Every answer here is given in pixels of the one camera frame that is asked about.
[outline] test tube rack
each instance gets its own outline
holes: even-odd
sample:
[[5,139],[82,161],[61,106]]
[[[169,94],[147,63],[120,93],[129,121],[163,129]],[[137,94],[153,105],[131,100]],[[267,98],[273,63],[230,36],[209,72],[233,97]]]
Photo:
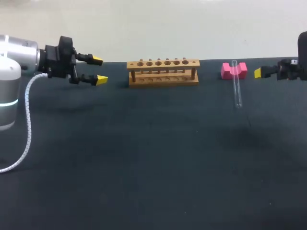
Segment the test tube rack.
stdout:
[[127,62],[129,87],[198,85],[196,68],[200,66],[199,60],[185,58]]

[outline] coiled cable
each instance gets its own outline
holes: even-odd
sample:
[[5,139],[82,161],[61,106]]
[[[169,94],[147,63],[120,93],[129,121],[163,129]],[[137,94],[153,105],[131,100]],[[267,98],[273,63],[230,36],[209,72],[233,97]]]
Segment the coiled cable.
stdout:
[[12,170],[13,168],[15,168],[17,165],[19,165],[27,156],[28,151],[30,149],[30,145],[31,145],[31,139],[32,139],[32,129],[31,129],[31,117],[30,117],[30,107],[29,107],[29,93],[30,93],[30,88],[33,84],[33,82],[39,78],[46,78],[47,74],[46,73],[40,73],[35,75],[34,77],[31,78],[31,80],[29,81],[26,89],[25,89],[25,93],[24,93],[24,103],[25,103],[25,115],[26,115],[26,120],[27,120],[27,129],[28,129],[28,137],[27,137],[27,143],[24,149],[24,153],[21,155],[21,157],[18,159],[18,161],[16,161],[14,164],[12,164],[11,166],[4,168],[4,169],[0,169],[0,173],[5,173],[8,172],[10,170]]

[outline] white wall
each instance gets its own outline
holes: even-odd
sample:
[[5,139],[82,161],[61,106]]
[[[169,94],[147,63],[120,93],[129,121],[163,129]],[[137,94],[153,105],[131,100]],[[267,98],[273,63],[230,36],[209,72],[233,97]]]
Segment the white wall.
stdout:
[[306,0],[0,0],[0,34],[105,62],[297,56]]

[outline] dark tabletop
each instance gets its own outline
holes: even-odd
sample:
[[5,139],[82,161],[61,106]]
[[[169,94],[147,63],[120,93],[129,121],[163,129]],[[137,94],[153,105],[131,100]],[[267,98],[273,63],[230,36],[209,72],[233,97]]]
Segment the dark tabletop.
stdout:
[[[29,155],[0,175],[0,228],[306,229],[307,82],[253,79],[278,60],[243,60],[241,110],[220,79],[230,60],[201,61],[199,86],[129,89],[126,63],[78,65],[108,76],[100,87],[38,80]],[[1,168],[24,150],[27,81]]]

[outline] pink block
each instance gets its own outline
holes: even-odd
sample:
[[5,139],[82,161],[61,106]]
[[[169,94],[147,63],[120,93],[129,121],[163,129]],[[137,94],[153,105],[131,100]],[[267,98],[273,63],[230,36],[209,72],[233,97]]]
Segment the pink block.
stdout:
[[[246,67],[245,62],[240,62],[238,65],[239,79],[245,79],[247,73],[248,73],[248,68]],[[229,63],[223,63],[221,69],[222,79],[231,80],[233,74],[234,74],[234,68],[231,67]]]

